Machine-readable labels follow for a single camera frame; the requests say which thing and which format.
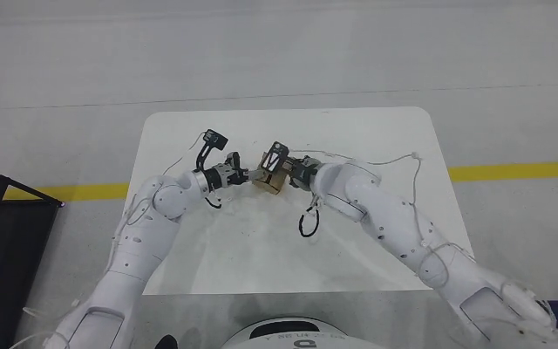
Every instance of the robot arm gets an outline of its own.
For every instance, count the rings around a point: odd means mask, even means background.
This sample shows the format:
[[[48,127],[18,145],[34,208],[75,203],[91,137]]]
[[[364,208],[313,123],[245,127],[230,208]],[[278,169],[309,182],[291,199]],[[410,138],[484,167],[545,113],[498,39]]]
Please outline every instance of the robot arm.
[[[136,304],[146,283],[168,255],[182,217],[210,192],[241,185],[262,174],[241,168],[238,153],[205,169],[212,147],[224,148],[227,139],[208,130],[195,171],[177,178],[157,175],[143,182],[120,220],[109,264],[92,295],[59,324],[49,349],[129,348],[135,326]]]
[[[383,191],[370,171],[349,161],[313,172],[307,178],[314,195],[360,222],[367,235],[447,301],[475,339],[492,347],[555,343],[550,310],[533,292],[476,264],[412,203]]]

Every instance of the yellow line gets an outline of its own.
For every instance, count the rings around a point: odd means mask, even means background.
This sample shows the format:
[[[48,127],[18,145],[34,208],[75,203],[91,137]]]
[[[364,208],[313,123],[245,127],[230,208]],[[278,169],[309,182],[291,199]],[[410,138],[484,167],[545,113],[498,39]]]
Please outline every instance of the yellow line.
[[[463,166],[448,168],[447,172],[454,182],[556,178],[558,177],[558,162]],[[37,190],[63,202],[125,199],[128,192],[128,183],[43,187],[37,188]],[[15,188],[8,189],[4,196],[4,200],[31,198],[34,198],[34,196]]]
[[[452,181],[533,180],[558,177],[558,162],[448,168]]]
[[[43,187],[36,188],[36,190],[55,197],[62,202],[125,199],[128,192],[128,183]],[[6,191],[3,198],[4,200],[25,200],[33,199],[35,196],[19,189],[10,188]]]

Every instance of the white tabletop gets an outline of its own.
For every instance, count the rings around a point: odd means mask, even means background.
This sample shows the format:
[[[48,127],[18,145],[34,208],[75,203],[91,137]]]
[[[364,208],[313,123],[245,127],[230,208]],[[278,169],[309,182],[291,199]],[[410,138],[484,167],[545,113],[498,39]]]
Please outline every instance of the white tabletop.
[[[214,149],[206,167],[238,151],[242,165],[255,168],[275,140],[290,149],[320,149],[373,162],[418,152],[424,159],[418,209],[450,241],[471,251],[430,116],[415,107],[156,113],[144,125],[127,200],[148,176],[161,174],[181,156],[169,174],[193,170],[202,142],[187,149],[208,128],[229,142],[223,152]],[[382,187],[410,201],[416,166],[405,159],[371,170],[382,175]],[[298,219],[310,203],[309,193],[285,185],[272,195],[246,183],[219,196],[222,209],[200,202],[185,217],[144,294],[425,289],[359,224],[330,209],[322,208],[314,238],[301,237]]]

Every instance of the black stand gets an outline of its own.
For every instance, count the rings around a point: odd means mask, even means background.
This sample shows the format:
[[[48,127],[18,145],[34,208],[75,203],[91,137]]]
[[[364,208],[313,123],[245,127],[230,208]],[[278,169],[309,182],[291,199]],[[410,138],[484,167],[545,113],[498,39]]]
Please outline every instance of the black stand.
[[[3,200],[8,187],[36,200]],[[59,208],[64,203],[0,175],[0,347],[13,344],[17,325]]]

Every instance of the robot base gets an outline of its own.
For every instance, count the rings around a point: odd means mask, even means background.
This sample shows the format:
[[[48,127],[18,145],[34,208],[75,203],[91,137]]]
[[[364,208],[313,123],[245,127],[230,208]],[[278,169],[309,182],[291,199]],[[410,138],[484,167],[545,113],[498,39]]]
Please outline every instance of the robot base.
[[[222,349],[228,349],[250,339],[286,332],[326,332],[345,335],[338,328],[313,318],[273,318],[240,330],[225,343]]]
[[[274,318],[239,331],[222,349],[384,349],[313,318]]]

